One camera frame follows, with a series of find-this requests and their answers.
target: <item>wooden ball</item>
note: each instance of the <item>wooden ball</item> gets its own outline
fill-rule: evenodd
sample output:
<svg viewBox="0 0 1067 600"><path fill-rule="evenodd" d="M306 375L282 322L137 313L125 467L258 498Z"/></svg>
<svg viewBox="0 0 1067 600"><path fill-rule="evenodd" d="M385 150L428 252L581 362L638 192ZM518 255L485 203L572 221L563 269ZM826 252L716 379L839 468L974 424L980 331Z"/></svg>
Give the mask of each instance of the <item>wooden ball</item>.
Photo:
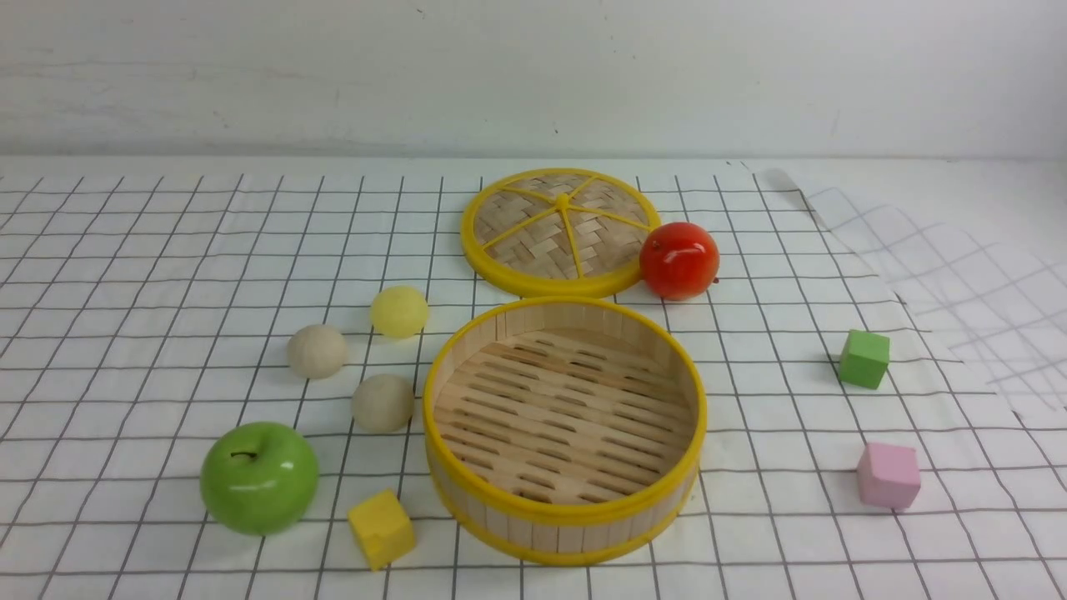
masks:
<svg viewBox="0 0 1067 600"><path fill-rule="evenodd" d="M289 368L307 379L322 379L340 370L348 360L348 344L336 329L309 325L289 338L285 346Z"/></svg>
<svg viewBox="0 0 1067 600"><path fill-rule="evenodd" d="M415 409L411 381L383 373L363 380L352 394L352 419L368 433L388 433L408 423Z"/></svg>

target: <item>woven bamboo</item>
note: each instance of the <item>woven bamboo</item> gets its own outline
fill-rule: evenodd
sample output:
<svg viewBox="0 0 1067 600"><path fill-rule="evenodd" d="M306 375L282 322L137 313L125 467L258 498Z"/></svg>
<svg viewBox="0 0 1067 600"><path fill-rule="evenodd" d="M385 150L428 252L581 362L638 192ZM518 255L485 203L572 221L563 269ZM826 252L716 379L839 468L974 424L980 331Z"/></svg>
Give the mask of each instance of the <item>woven bamboo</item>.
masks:
<svg viewBox="0 0 1067 600"><path fill-rule="evenodd" d="M516 295L602 297L637 281L641 244L658 224L651 204L622 181L544 170L476 196L461 239L475 270Z"/></svg>
<svg viewBox="0 0 1067 600"><path fill-rule="evenodd" d="M592 299L523 300L445 345L424 393L442 501L487 543L601 562L666 527L698 472L706 414L684 350Z"/></svg>

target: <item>wooden block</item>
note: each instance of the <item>wooden block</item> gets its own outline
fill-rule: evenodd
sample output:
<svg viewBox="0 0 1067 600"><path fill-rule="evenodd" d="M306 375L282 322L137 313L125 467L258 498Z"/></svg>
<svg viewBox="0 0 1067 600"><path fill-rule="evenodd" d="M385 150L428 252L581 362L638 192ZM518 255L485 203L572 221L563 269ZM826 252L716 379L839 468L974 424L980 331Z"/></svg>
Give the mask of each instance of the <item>wooden block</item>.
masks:
<svg viewBox="0 0 1067 600"><path fill-rule="evenodd" d="M889 369L889 337L854 329L841 351L838 377L846 383L877 390Z"/></svg>
<svg viewBox="0 0 1067 600"><path fill-rule="evenodd" d="M871 442L856 468L860 500L883 508L907 508L922 485L915 449Z"/></svg>

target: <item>grid cloth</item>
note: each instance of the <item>grid cloth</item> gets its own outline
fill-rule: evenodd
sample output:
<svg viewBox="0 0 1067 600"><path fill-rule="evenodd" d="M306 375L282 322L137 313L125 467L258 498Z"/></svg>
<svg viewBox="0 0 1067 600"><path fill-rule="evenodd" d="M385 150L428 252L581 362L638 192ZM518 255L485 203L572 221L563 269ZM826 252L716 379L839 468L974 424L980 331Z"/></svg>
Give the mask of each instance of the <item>grid cloth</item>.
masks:
<svg viewBox="0 0 1067 600"><path fill-rule="evenodd" d="M433 492L421 415L353 429L377 373L420 392L447 337L514 298L462 257L460 211L483 183L382 178L0 178L0 597L36 598L1056 598L1067 587L1063 430L1025 428L924 334L797 189L733 174L616 173L665 222L712 232L710 295L615 300L665 326L704 379L701 477L651 544L591 568L521 564L460 528ZM425 289L417 337L369 329L383 287ZM339 328L351 364L307 382L287 336ZM846 332L890 336L877 391L842 385ZM212 441L258 420L318 453L319 492L292 528L212 522L197 473ZM859 503L864 442L919 451L923 489L893 512ZM417 548L371 573L345 521L392 487Z"/></svg>

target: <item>toy fruit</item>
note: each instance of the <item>toy fruit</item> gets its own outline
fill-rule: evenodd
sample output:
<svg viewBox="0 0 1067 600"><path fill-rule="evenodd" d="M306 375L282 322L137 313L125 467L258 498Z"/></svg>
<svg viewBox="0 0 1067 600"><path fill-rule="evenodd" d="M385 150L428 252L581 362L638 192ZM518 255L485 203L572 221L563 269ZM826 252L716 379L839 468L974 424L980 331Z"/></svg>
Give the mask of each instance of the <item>toy fruit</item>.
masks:
<svg viewBox="0 0 1067 600"><path fill-rule="evenodd" d="M348 344L336 329L309 325L289 338L285 347L289 368L306 379L322 379L340 370L348 359Z"/></svg>
<svg viewBox="0 0 1067 600"><path fill-rule="evenodd" d="M702 294L715 281L719 249L699 225L667 223L644 240L640 265L652 291L666 300L685 300Z"/></svg>
<svg viewBox="0 0 1067 600"><path fill-rule="evenodd" d="M370 323L387 337L411 337L426 327L430 307L423 293L407 285L383 289L370 303Z"/></svg>
<svg viewBox="0 0 1067 600"><path fill-rule="evenodd" d="M319 464L290 427L257 422L229 430L201 468L207 511L235 532L262 536L297 522L315 496Z"/></svg>
<svg viewBox="0 0 1067 600"><path fill-rule="evenodd" d="M368 433L389 433L404 426L415 409L411 381L389 373L368 377L352 394L352 417Z"/></svg>

